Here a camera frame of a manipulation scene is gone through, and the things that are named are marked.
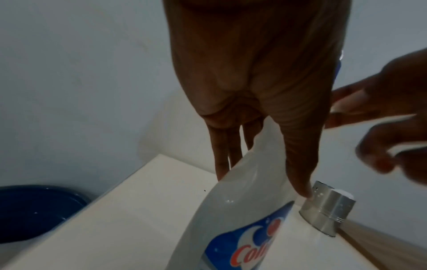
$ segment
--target blue container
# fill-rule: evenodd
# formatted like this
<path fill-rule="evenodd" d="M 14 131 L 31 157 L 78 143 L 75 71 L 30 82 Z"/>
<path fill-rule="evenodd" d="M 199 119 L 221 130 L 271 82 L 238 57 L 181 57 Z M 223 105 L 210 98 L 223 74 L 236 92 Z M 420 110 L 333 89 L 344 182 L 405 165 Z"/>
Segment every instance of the blue container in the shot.
<path fill-rule="evenodd" d="M 42 235 L 89 203 L 85 196 L 55 186 L 16 185 L 0 188 L 0 243 Z"/>

